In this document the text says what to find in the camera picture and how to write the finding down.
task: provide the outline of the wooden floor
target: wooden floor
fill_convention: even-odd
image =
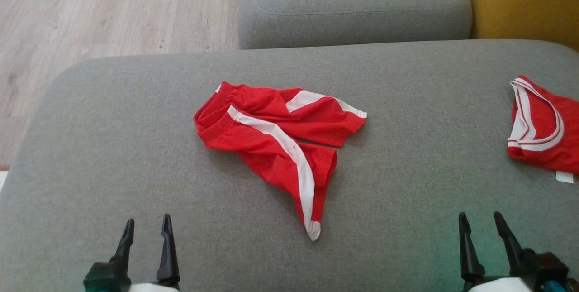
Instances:
[[[237,0],[0,0],[0,168],[67,67],[113,55],[237,49]]]

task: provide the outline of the mustard yellow upholstery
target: mustard yellow upholstery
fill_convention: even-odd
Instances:
[[[529,38],[579,51],[579,0],[471,0],[473,38]]]

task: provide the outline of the red shorts with white stripe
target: red shorts with white stripe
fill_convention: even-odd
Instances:
[[[538,168],[579,174],[579,102],[551,94],[525,76],[515,90],[507,152]]]
[[[225,81],[194,116],[207,148],[237,152],[262,179],[293,196],[312,240],[320,236],[337,156],[332,148],[296,139],[342,147],[365,122],[365,112],[331,96]]]

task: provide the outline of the red fabric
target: red fabric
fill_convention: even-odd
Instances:
[[[320,222],[329,180],[337,163],[336,150],[296,139],[340,147],[366,119],[362,111],[344,111],[338,100],[330,96],[324,96],[290,112],[287,104],[300,92],[302,95],[315,95],[301,88],[275,90],[246,85],[234,86],[223,82],[217,92],[197,111],[194,123],[207,148],[237,152],[263,180],[290,193],[294,198],[296,211],[304,222],[310,219],[304,219],[302,212],[298,165],[286,153],[275,135],[263,133],[264,130],[281,129],[281,135],[288,136],[289,148],[300,149],[307,160],[305,166],[311,169],[315,182],[311,220]],[[240,117],[266,123],[262,122],[260,127],[256,128],[240,123]]]
[[[515,102],[509,156],[538,168],[579,174],[579,102],[551,94],[525,76],[511,85]],[[523,112],[525,103],[530,114]]]

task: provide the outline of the gray sofa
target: gray sofa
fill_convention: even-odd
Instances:
[[[46,94],[0,194],[0,291],[79,291],[136,221],[129,275],[154,279],[172,215],[182,291],[459,291],[465,211],[488,274],[508,272],[492,213],[579,268],[579,189],[511,160],[520,74],[579,99],[579,54],[459,40],[112,57]],[[291,197],[192,117],[221,80],[301,86],[368,112],[338,151],[316,242]]]
[[[469,38],[470,0],[240,0],[239,46],[282,48]]]

